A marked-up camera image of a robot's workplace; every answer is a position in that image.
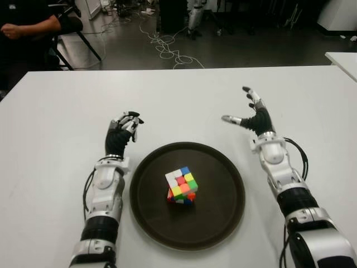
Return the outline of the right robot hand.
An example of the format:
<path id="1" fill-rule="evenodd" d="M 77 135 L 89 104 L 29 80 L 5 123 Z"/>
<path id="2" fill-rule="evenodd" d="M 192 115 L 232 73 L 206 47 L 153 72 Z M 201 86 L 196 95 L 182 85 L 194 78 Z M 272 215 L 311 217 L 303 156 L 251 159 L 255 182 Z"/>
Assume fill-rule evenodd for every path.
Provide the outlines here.
<path id="1" fill-rule="evenodd" d="M 249 87 L 242 87 L 242 90 L 246 92 L 246 97 L 252 101 L 249 106 L 255 111 L 255 115 L 247 118 L 223 115 L 221 119 L 226 123 L 251 130 L 257 136 L 266 132 L 275 132 L 268 109 L 262 98 Z"/>

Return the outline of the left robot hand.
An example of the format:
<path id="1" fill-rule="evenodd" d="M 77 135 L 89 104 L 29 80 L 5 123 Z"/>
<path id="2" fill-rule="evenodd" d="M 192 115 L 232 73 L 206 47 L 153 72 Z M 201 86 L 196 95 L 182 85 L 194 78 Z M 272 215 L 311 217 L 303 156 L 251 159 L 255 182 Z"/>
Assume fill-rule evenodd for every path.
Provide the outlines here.
<path id="1" fill-rule="evenodd" d="M 137 128 L 144 124 L 140 114 L 134 111 L 124 112 L 120 117 L 111 120 L 105 138 L 105 154 L 124 157 L 124 150 L 129 142 L 136 142 Z"/>

